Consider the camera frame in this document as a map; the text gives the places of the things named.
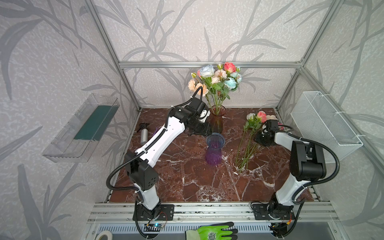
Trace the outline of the red glass vase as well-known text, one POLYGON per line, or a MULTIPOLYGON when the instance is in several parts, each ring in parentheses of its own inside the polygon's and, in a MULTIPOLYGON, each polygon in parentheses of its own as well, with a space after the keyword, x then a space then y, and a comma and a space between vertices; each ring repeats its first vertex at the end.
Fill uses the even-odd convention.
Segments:
POLYGON ((212 132, 221 134, 224 129, 223 117, 227 113, 227 109, 224 106, 213 106, 210 108, 210 112, 209 122, 212 132))

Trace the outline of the blue purple glass vase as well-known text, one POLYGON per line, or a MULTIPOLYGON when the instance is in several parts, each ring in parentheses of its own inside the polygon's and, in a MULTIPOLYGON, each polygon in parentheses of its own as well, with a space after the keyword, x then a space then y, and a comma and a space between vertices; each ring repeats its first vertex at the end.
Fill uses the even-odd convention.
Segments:
POLYGON ((212 133, 207 137, 206 143, 208 145, 205 155, 206 162, 212 166, 219 165, 222 162, 222 149, 226 144, 224 136, 219 133, 212 133))

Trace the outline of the white blue rose stem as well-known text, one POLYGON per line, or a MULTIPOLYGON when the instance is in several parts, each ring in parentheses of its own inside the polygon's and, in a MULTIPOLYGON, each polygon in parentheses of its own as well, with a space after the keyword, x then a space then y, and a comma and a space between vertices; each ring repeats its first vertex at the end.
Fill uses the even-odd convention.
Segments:
POLYGON ((212 65, 207 65, 205 67, 200 68, 201 78, 212 77, 215 73, 215 69, 212 65))

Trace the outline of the light blue flower stem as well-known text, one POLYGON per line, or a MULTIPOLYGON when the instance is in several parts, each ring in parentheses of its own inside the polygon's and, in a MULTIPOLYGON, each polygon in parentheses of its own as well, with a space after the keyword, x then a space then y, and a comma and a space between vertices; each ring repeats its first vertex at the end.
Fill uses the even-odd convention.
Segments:
POLYGON ((230 93, 237 90, 239 84, 242 81, 242 75, 239 72, 231 73, 230 76, 224 80, 223 87, 221 89, 220 97, 219 97, 219 106, 223 105, 224 100, 230 99, 230 93))

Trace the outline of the pink red rose stem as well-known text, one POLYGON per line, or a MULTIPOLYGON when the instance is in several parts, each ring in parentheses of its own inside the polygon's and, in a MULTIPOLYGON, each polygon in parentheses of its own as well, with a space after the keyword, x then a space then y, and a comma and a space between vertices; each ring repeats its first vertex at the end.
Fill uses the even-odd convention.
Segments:
POLYGON ((221 68, 227 72, 227 78, 231 73, 238 72, 236 66, 233 63, 226 62, 221 68))

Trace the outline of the cream rose stem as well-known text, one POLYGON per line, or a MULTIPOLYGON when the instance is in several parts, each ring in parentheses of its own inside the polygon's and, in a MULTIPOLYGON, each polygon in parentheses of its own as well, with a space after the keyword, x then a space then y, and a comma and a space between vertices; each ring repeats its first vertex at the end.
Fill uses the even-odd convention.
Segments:
POLYGON ((267 121, 268 120, 278 120, 278 118, 275 115, 267 115, 267 121))

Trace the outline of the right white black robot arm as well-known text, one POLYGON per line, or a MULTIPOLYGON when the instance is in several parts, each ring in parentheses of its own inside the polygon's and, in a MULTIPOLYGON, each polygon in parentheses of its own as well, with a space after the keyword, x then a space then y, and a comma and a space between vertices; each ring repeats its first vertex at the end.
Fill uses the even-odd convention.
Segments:
POLYGON ((307 187, 327 183, 340 171, 340 160, 333 150, 319 142, 282 131, 283 127, 277 120, 267 120, 255 136, 255 141, 265 147, 280 145, 291 151, 289 177, 273 193, 269 203, 261 208, 262 215, 267 214, 274 220, 292 213, 295 205, 302 205, 305 200, 298 201, 298 197, 307 187), (328 177, 324 151, 335 160, 335 169, 328 177))

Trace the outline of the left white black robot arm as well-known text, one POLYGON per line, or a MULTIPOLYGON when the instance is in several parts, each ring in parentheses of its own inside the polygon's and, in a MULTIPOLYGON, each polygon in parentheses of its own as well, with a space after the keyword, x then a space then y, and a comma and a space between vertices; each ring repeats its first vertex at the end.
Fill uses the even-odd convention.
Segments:
POLYGON ((152 211, 160 204, 156 183, 158 173, 154 170, 158 159, 173 140, 185 129, 189 135, 210 136, 212 127, 207 122, 210 111, 203 102, 203 87, 198 87, 193 96, 185 103, 171 107, 164 125, 157 133, 135 152, 127 152, 124 163, 114 169, 106 180, 106 186, 113 191, 134 190, 141 197, 142 205, 152 211), (112 178, 127 167, 130 180, 134 183, 130 187, 114 187, 112 178))

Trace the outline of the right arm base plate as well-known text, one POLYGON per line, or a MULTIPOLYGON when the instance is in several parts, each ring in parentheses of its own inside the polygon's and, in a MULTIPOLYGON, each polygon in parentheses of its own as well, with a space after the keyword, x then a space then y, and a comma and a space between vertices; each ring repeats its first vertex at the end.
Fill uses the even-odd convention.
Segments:
POLYGON ((255 220, 289 221, 295 219, 293 206, 254 202, 251 203, 251 210, 254 213, 255 220))

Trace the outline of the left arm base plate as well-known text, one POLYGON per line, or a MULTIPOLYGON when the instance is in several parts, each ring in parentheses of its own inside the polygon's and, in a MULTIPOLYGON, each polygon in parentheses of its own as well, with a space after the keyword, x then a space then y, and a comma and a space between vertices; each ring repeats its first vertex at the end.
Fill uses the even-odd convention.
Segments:
POLYGON ((153 210, 147 209, 143 204, 135 205, 134 221, 172 221, 175 213, 175 205, 158 204, 153 210))

